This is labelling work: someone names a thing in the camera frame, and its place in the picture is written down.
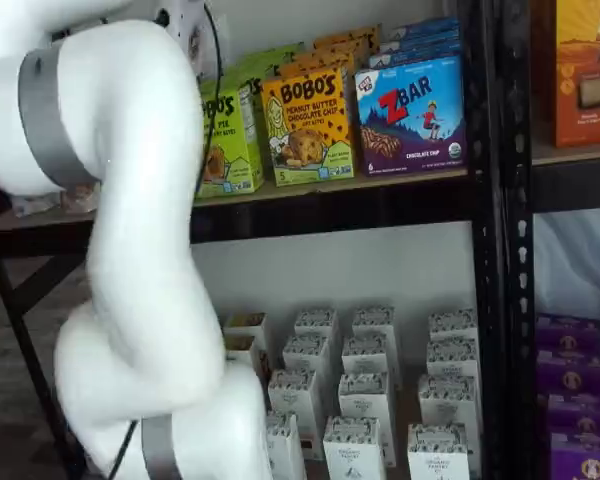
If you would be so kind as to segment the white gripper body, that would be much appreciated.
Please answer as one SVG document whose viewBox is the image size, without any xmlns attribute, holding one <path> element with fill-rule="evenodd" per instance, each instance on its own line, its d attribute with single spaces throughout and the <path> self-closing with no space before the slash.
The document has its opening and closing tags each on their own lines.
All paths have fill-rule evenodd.
<svg viewBox="0 0 600 480">
<path fill-rule="evenodd" d="M 222 75 L 221 28 L 207 1 L 157 1 L 154 22 L 176 41 L 197 78 L 218 78 Z"/>
</svg>

